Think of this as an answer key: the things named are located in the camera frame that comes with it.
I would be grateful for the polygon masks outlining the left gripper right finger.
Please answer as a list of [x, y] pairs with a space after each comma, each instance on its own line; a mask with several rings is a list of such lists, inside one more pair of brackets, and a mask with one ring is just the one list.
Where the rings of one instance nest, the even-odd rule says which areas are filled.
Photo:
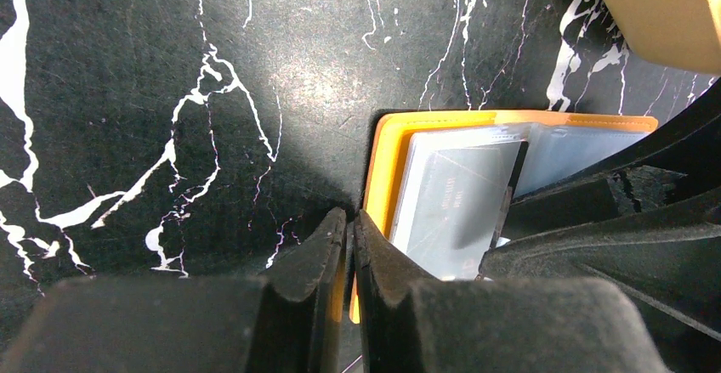
[[595, 279], [443, 281], [354, 222], [367, 372], [663, 372], [641, 315]]

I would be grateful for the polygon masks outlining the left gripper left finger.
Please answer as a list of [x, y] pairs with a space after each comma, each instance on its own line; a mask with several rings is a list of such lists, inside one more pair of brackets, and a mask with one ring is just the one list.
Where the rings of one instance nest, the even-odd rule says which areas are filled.
[[3, 355], [4, 372], [332, 372], [346, 213], [336, 207], [257, 276], [63, 280]]

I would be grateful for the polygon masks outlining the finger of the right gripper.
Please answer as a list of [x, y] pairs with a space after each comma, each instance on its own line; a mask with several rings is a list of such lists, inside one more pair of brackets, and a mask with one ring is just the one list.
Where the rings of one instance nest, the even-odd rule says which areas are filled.
[[704, 201], [720, 207], [720, 85], [652, 134], [513, 201], [510, 240]]
[[719, 189], [512, 240], [483, 256], [480, 273], [607, 280], [634, 302], [670, 370], [720, 370]]

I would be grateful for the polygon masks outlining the orange leather card holder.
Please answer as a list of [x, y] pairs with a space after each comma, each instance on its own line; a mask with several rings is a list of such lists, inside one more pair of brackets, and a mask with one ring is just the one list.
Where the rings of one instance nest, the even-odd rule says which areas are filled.
[[514, 197], [568, 178], [654, 132], [651, 116], [437, 110], [382, 116], [363, 207], [440, 280], [471, 280], [503, 244]]

